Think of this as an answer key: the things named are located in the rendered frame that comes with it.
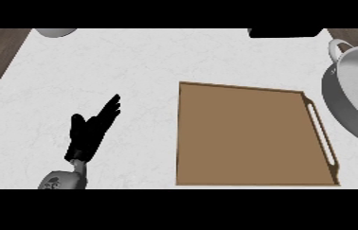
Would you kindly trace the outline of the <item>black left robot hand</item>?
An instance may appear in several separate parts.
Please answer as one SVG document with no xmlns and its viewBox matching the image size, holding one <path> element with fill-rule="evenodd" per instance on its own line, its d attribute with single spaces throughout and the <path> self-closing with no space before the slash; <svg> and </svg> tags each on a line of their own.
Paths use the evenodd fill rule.
<svg viewBox="0 0 358 230">
<path fill-rule="evenodd" d="M 72 116 L 70 145 L 64 159 L 89 162 L 101 146 L 106 133 L 121 114 L 121 95 L 115 95 L 101 112 L 89 120 L 81 114 Z"/>
</svg>

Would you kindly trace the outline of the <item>brown wooden tray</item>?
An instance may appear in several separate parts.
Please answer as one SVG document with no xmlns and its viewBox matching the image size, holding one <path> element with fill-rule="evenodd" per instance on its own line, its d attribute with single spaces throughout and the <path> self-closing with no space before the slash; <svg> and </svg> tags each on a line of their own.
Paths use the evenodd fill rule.
<svg viewBox="0 0 358 230">
<path fill-rule="evenodd" d="M 304 92 L 180 83 L 178 185 L 335 186 L 338 172 Z"/>
</svg>

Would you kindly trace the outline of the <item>grey metal pot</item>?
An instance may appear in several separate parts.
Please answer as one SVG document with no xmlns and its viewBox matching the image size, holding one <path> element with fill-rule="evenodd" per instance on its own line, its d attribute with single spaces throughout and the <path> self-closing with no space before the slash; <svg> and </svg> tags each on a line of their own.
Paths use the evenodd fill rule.
<svg viewBox="0 0 358 230">
<path fill-rule="evenodd" d="M 322 78 L 322 95 L 332 115 L 358 138 L 358 46 L 334 39 L 329 56 L 332 65 Z"/>
</svg>

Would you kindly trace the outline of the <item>white bowl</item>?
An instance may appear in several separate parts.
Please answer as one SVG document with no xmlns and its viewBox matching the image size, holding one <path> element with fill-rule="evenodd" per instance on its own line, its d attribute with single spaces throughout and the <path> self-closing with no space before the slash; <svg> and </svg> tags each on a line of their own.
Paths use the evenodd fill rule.
<svg viewBox="0 0 358 230">
<path fill-rule="evenodd" d="M 60 38 L 76 31 L 76 28 L 38 28 L 38 32 L 48 38 Z"/>
</svg>

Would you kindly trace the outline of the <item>black appliance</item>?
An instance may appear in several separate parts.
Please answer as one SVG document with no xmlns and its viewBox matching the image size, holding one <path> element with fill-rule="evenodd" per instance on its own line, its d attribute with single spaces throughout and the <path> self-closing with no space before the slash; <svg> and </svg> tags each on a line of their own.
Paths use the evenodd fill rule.
<svg viewBox="0 0 358 230">
<path fill-rule="evenodd" d="M 251 28 L 251 38 L 304 38 L 316 37 L 322 28 Z"/>
</svg>

